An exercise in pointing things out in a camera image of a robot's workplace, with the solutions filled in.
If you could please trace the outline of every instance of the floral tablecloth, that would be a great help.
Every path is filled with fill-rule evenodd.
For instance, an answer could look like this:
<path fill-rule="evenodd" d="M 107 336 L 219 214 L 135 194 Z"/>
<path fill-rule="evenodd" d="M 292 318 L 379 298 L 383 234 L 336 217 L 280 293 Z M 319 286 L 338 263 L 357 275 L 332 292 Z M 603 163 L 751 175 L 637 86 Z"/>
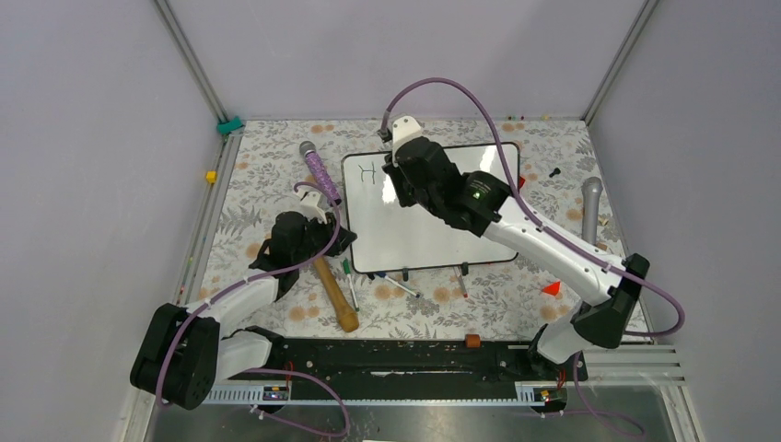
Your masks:
<path fill-rule="evenodd" d="M 488 126 L 475 121 L 424 121 L 425 135 L 442 145 L 491 142 Z M 521 193 L 556 223 L 580 234 L 580 186 L 600 171 L 583 122 L 496 122 L 503 141 L 521 146 Z M 199 298 L 210 297 L 247 274 L 277 214 L 295 210 L 295 182 L 309 175 L 298 145 L 312 141 L 342 189 L 342 158 L 382 150 L 376 120 L 247 122 L 227 197 L 212 244 Z M 554 168 L 561 173 L 549 178 Z M 600 200 L 598 246 L 623 254 L 618 226 L 606 194 Z M 339 258 L 328 261 L 348 301 L 349 285 Z M 391 277 L 401 279 L 400 274 Z M 468 297 L 452 268 L 410 272 L 409 285 L 421 290 L 415 299 L 381 279 L 356 274 L 360 327 L 343 332 L 320 280 L 311 267 L 282 299 L 252 313 L 243 326 L 259 325 L 288 337 L 462 339 L 478 333 L 484 340 L 530 339 L 545 323 L 564 315 L 577 296 L 562 285 L 558 296 L 542 292 L 556 281 L 534 262 L 475 265 L 464 276 Z M 638 306 L 630 330 L 647 329 Z"/>

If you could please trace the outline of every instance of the gray wall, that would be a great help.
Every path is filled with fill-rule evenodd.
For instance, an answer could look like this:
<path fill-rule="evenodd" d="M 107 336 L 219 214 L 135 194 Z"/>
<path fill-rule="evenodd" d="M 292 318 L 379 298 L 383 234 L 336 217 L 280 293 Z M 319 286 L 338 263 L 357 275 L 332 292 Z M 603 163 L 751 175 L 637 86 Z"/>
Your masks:
<path fill-rule="evenodd" d="M 0 440 L 104 442 L 177 284 L 216 122 L 150 1 L 0 17 Z"/>
<path fill-rule="evenodd" d="M 244 118 L 380 117 L 427 76 L 489 112 L 579 117 L 643 0 L 170 0 L 227 110 Z M 401 104 L 475 117 L 449 87 Z"/>
<path fill-rule="evenodd" d="M 713 441 L 778 438 L 779 23 L 777 0 L 661 2 L 592 127 L 629 248 L 686 307 L 670 341 Z"/>

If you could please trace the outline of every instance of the red triangle object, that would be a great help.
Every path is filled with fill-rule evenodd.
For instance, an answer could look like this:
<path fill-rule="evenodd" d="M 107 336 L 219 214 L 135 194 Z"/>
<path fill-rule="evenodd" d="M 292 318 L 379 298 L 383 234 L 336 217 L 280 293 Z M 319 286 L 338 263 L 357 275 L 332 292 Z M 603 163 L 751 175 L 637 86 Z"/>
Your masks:
<path fill-rule="evenodd" d="M 561 290 L 561 281 L 556 281 L 555 283 L 545 287 L 542 292 L 555 297 L 559 294 L 559 290 Z"/>

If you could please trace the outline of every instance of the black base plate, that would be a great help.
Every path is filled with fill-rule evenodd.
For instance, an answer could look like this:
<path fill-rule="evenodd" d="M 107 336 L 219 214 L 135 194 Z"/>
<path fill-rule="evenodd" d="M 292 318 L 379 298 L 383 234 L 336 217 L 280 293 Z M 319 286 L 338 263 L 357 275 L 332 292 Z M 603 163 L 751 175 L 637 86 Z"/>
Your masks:
<path fill-rule="evenodd" d="M 277 339 L 265 367 L 292 363 L 296 371 L 329 384 L 345 400 L 515 400 L 516 381 L 556 382 L 571 361 L 543 373 L 532 369 L 527 342 L 396 341 L 353 339 Z M 234 379 L 282 379 L 241 374 Z M 578 379 L 588 378 L 585 364 Z M 328 400 L 312 382 L 293 378 L 295 400 Z"/>

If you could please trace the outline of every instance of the wooden hammer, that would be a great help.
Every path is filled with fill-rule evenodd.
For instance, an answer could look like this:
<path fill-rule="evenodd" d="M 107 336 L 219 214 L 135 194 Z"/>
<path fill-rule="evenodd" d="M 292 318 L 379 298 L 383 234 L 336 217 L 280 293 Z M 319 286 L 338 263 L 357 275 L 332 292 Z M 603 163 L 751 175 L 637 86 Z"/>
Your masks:
<path fill-rule="evenodd" d="M 339 325 L 342 326 L 342 330 L 345 332 L 354 332 L 360 325 L 358 323 L 358 314 L 344 299 L 344 293 L 342 293 L 339 285 L 336 284 L 336 279 L 333 277 L 333 273 L 331 273 L 331 267 L 328 266 L 328 263 L 321 256 L 312 265 L 315 266 L 315 271 L 317 271 L 322 285 L 325 287 L 325 293 L 328 294 L 328 298 L 331 300 L 331 304 L 333 304 L 333 309 L 336 311 L 336 321 L 339 322 Z"/>

